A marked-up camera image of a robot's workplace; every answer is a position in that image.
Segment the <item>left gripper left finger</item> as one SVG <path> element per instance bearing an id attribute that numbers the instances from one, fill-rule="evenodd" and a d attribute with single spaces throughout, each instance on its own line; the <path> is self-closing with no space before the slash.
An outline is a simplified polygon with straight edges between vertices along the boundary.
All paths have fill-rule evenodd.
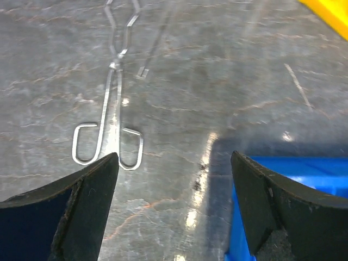
<path id="1" fill-rule="evenodd" d="M 119 172 L 111 153 L 1 202 L 1 260 L 97 260 Z"/>

